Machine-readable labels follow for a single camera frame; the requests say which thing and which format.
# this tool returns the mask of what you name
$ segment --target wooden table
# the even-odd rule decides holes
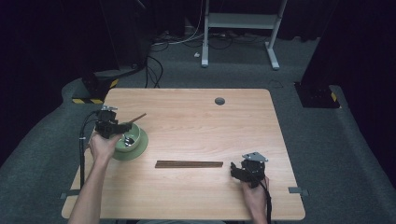
[[[215,104],[222,97],[224,105]],[[103,189],[101,218],[249,220],[241,186],[230,163],[242,155],[267,157],[273,220],[305,216],[270,92],[250,89],[113,89],[105,105],[120,122],[143,113],[138,124],[148,147],[132,161],[112,160]],[[155,169],[158,160],[223,161],[221,168]],[[86,176],[92,157],[86,152]],[[79,171],[71,189],[79,189]],[[68,218],[77,196],[62,211]]]

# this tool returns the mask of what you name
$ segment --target wooden stick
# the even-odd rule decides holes
[[[222,161],[157,161],[155,168],[213,168],[222,164]]]
[[[128,123],[134,123],[135,121],[137,121],[137,120],[139,120],[139,119],[145,117],[146,115],[147,115],[147,114],[144,113],[144,114],[140,115],[139,117],[137,117],[137,118],[135,118],[135,119],[131,119],[131,121],[129,121]]]

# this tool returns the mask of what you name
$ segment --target wire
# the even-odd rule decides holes
[[[223,0],[223,1],[221,2],[221,7],[220,7],[219,12],[222,11],[222,8],[223,8],[223,6],[224,6],[224,1],[225,1],[225,0]],[[171,42],[171,43],[169,43],[169,44],[180,44],[180,43],[190,42],[191,40],[198,39],[198,38],[200,38],[201,36],[204,35],[204,34],[200,34],[200,35],[194,37],[194,36],[196,35],[196,33],[198,32],[198,30],[199,30],[199,26],[201,25],[203,6],[204,6],[204,0],[201,0],[201,11],[200,11],[200,14],[199,14],[198,25],[197,25],[197,28],[195,29],[195,32],[194,32],[189,38],[187,38],[187,39],[185,39],[185,40],[177,41],[177,42]],[[189,45],[186,45],[186,46],[187,46],[187,47],[191,47],[191,48],[198,48],[198,47],[201,47],[202,45],[203,45],[203,43],[201,43],[199,46],[196,46],[196,47],[195,47],[195,46],[192,47],[192,46],[189,46]]]
[[[85,130],[85,127],[87,126],[87,124],[92,121],[92,120],[90,120],[90,121],[87,121],[87,120],[90,118],[90,116],[96,114],[97,112],[98,112],[97,110],[92,111],[89,115],[87,115],[87,117],[85,117],[84,122],[82,123],[81,129],[79,131],[79,186],[80,186],[80,189],[82,189],[82,187],[84,186],[84,182],[85,182],[84,130]]]
[[[213,47],[212,45],[208,44],[208,46],[210,48],[212,48],[212,49],[227,49],[233,44],[233,38],[229,37],[228,35],[225,35],[225,36],[223,36],[223,35],[213,35],[213,36],[219,38],[220,40],[224,40],[224,37],[226,37],[226,38],[228,37],[227,39],[229,39],[230,42],[228,43],[228,45],[226,45],[225,47],[222,47],[222,48]]]
[[[237,44],[256,44],[256,43],[260,43],[260,42],[265,42],[268,39],[268,36],[259,36],[259,35],[252,36],[252,38],[253,38],[252,40],[238,40],[237,38],[239,38],[239,37],[235,37],[233,39],[234,43],[237,43]]]
[[[157,74],[154,72],[154,70],[149,66],[149,59],[155,61],[160,66],[161,73],[158,77],[157,77]],[[150,71],[155,76],[155,80],[153,79]],[[146,59],[146,85],[145,85],[145,88],[148,87],[149,77],[150,77],[151,81],[154,83],[154,88],[160,88],[160,80],[163,77],[163,65],[160,63],[160,61],[158,61],[157,59],[148,55],[148,57]]]
[[[189,42],[198,42],[199,45],[191,46],[191,45],[188,45],[188,44],[187,44],[187,43],[189,43]],[[189,41],[189,42],[183,43],[183,45],[185,45],[185,46],[187,46],[187,47],[189,47],[189,48],[195,49],[195,48],[201,47],[201,46],[204,44],[204,43],[202,42],[202,40],[201,40],[201,41]]]
[[[199,14],[198,25],[197,25],[197,28],[195,29],[194,33],[190,37],[188,37],[186,39],[183,39],[183,40],[180,40],[180,41],[175,41],[175,42],[165,41],[165,42],[162,42],[162,43],[155,43],[155,44],[153,44],[151,46],[158,46],[158,45],[163,45],[163,44],[167,44],[167,45],[181,44],[181,43],[189,42],[190,40],[193,40],[193,39],[201,37],[203,34],[198,35],[198,36],[195,36],[195,35],[198,33],[199,26],[201,25],[203,6],[204,6],[204,0],[201,0],[201,10],[200,10],[200,14]]]
[[[163,49],[157,49],[157,50],[154,50],[154,49],[152,49],[151,51],[152,52],[161,52],[161,51],[164,51],[164,50],[166,50],[166,49],[168,49],[169,48],[169,43],[168,42],[165,42],[165,43],[161,43],[161,44],[159,44],[159,45],[151,45],[152,47],[156,47],[156,46],[160,46],[160,45],[165,45],[165,48],[163,48]]]
[[[265,182],[265,186],[264,186],[264,184],[248,169],[248,168],[246,168],[247,170],[248,170],[248,172],[251,174],[251,176],[253,176],[253,178],[256,180],[256,181],[258,181],[259,182],[259,184],[262,186],[262,188],[264,189],[264,193],[265,193],[265,198],[266,198],[266,200],[267,200],[267,222],[268,223],[271,223],[271,213],[272,213],[272,202],[271,202],[271,195],[270,195],[270,192],[268,191],[268,188],[267,188],[267,184],[266,184],[266,181],[265,181],[265,174],[264,174],[264,182]]]
[[[220,7],[220,9],[219,9],[219,13],[222,12],[222,8],[224,7],[224,2],[225,2],[225,0],[223,0],[223,1],[221,2],[221,7]]]

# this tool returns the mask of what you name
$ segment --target person's hand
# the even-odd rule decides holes
[[[93,161],[109,162],[121,137],[122,134],[117,134],[110,139],[105,139],[98,132],[93,132],[90,142]]]
[[[265,187],[269,189],[269,179],[265,177],[262,181]],[[247,209],[254,221],[255,224],[259,223],[267,223],[266,218],[266,207],[267,207],[267,199],[265,196],[264,189],[262,186],[258,186],[254,189],[250,188],[250,183],[242,182],[242,190],[244,192],[244,199]]]

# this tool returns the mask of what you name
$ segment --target white metal stand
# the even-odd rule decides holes
[[[208,30],[209,27],[222,28],[249,28],[249,29],[264,29],[273,30],[269,42],[265,42],[265,49],[271,61],[274,70],[279,69],[274,53],[274,43],[276,40],[277,31],[279,30],[282,21],[283,12],[285,11],[288,0],[281,0],[280,9],[276,15],[261,15],[261,14],[233,14],[233,13],[209,13],[209,1],[206,0],[205,6],[205,30],[204,30],[204,44],[202,48],[202,67],[209,66],[209,48],[208,48]]]

